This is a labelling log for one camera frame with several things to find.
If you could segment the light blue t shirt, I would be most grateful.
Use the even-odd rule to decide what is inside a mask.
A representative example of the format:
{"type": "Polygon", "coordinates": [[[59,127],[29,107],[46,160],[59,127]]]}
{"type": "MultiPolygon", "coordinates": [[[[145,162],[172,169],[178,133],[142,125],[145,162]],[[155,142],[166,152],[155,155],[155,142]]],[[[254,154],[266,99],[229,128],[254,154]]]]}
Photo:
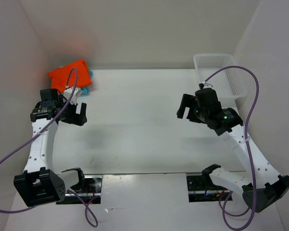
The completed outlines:
{"type": "MultiPolygon", "coordinates": [[[[90,80],[92,81],[93,71],[91,69],[89,69],[89,77],[90,77],[90,80]]],[[[88,95],[90,92],[90,87],[91,87],[91,84],[81,88],[81,95],[82,96],[88,95]]]]}

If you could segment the orange t shirt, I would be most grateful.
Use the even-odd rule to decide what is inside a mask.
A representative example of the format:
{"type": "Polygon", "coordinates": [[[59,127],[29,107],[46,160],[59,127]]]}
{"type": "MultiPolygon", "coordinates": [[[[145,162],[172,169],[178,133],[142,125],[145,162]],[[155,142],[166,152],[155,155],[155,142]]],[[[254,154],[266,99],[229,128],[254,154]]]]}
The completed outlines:
{"type": "Polygon", "coordinates": [[[92,84],[87,63],[85,60],[80,59],[50,71],[48,76],[52,81],[51,88],[63,92],[66,86],[74,86],[76,71],[78,74],[77,87],[84,88],[92,84]]]}

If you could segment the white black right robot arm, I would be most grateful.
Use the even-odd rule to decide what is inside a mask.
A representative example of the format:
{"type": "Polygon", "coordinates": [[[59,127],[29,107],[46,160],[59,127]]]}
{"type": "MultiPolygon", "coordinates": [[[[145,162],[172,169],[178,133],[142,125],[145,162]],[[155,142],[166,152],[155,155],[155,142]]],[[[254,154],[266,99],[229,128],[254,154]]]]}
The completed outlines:
{"type": "Polygon", "coordinates": [[[186,110],[189,121],[205,124],[215,131],[251,176],[247,179],[213,164],[202,170],[203,187],[213,189],[223,186],[242,196],[248,208],[256,213],[285,195],[289,190],[289,176],[281,175],[269,163],[248,134],[239,114],[233,108],[222,108],[215,90],[204,88],[194,95],[184,94],[177,117],[182,119],[186,110]]]}

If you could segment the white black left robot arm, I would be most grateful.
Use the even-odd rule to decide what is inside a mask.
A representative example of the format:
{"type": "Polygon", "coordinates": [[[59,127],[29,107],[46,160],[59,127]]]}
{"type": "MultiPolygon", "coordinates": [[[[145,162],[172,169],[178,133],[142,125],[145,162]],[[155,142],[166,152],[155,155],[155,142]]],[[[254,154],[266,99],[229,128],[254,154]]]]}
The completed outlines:
{"type": "Polygon", "coordinates": [[[53,146],[59,122],[83,126],[87,122],[86,104],[77,113],[77,98],[81,89],[71,87],[60,94],[56,89],[40,91],[41,101],[30,114],[33,141],[27,164],[21,175],[14,177],[13,184],[28,207],[61,202],[67,190],[81,192],[86,180],[81,168],[70,168],[55,173],[53,146]]]}

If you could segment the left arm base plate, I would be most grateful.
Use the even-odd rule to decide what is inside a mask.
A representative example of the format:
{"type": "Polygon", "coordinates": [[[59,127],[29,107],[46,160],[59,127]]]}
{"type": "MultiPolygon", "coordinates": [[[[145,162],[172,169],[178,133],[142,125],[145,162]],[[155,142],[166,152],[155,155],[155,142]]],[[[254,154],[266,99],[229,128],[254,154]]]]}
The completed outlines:
{"type": "MultiPolygon", "coordinates": [[[[103,176],[102,175],[84,175],[84,185],[74,190],[77,195],[85,202],[90,204],[101,203],[101,191],[103,176]]],[[[73,194],[66,193],[63,201],[57,202],[57,205],[76,205],[82,202],[73,194]]]]}

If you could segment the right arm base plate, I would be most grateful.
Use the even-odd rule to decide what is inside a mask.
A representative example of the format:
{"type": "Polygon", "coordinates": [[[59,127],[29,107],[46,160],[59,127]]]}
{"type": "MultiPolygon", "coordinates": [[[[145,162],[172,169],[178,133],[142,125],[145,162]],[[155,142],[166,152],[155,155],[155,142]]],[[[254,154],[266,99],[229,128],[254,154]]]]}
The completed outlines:
{"type": "Polygon", "coordinates": [[[225,200],[230,191],[222,186],[206,184],[201,174],[186,175],[188,199],[193,202],[216,202],[225,200]]]}

